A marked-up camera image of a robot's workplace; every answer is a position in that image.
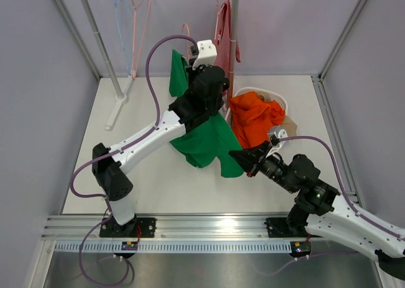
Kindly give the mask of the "green t shirt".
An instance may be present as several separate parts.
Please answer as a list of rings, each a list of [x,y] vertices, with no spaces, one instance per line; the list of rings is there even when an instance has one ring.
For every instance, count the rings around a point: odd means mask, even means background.
[[[176,50],[171,53],[169,93],[178,98],[187,89],[187,60]],[[236,136],[225,119],[217,114],[193,131],[170,142],[171,146],[185,156],[185,160],[196,168],[205,168],[215,159],[220,162],[223,178],[237,178],[244,171],[228,154],[241,150]]]

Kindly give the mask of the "pink hanger of green shirt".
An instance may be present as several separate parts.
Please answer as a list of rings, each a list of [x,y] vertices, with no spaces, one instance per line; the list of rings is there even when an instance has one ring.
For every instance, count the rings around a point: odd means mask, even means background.
[[[190,28],[189,25],[187,23],[184,23],[182,25],[182,35],[186,35],[187,37],[191,37],[190,36]],[[190,61],[190,57],[192,56],[192,51],[191,48],[193,47],[193,43],[191,41],[187,41],[187,62]]]

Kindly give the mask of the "orange t shirt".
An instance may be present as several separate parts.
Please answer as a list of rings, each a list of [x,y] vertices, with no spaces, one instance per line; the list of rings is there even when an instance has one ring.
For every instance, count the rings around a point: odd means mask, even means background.
[[[285,110],[276,101],[264,101],[251,91],[229,100],[232,130],[243,149],[268,141],[272,127],[281,125]]]

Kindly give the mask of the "beige t shirt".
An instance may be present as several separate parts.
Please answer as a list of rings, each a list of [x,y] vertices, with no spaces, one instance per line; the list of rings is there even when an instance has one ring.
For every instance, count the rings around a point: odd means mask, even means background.
[[[259,96],[263,101],[266,102],[275,101],[282,107],[284,111],[287,110],[287,104],[285,103],[284,99],[281,96],[278,96],[273,92],[261,92]],[[280,124],[280,126],[287,131],[289,137],[297,135],[297,124],[287,115],[285,115],[285,118],[283,122]]]

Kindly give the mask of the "pink t shirt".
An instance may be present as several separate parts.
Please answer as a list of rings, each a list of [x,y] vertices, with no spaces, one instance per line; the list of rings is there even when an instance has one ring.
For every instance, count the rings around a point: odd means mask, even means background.
[[[225,71],[225,76],[231,80],[230,78],[230,55],[231,55],[231,31],[230,37],[224,37],[220,45],[216,47],[217,57],[215,61],[215,66],[221,67]]]

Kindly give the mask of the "light blue hanger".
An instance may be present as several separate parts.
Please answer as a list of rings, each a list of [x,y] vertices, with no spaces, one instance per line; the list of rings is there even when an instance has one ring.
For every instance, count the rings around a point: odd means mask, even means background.
[[[129,0],[113,0],[120,45],[125,57],[127,73],[132,67],[132,10]]]

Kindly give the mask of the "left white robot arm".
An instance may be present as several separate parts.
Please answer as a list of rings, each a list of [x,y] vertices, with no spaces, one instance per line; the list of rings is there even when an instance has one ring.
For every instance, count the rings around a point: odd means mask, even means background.
[[[106,195],[113,228],[123,237],[136,228],[135,208],[130,199],[134,185],[127,177],[144,158],[166,143],[184,136],[218,114],[222,92],[229,86],[218,66],[201,65],[192,73],[184,94],[152,123],[111,147],[99,143],[92,150],[92,174]]]

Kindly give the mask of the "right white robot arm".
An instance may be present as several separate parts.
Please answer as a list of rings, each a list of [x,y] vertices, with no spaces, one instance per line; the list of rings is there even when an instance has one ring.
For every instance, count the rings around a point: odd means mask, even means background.
[[[404,229],[382,220],[351,201],[343,186],[320,179],[320,170],[304,154],[289,164],[273,151],[282,139],[229,155],[248,177],[262,173],[291,194],[294,205],[286,219],[292,235],[324,237],[349,247],[378,263],[385,273],[404,280]]]

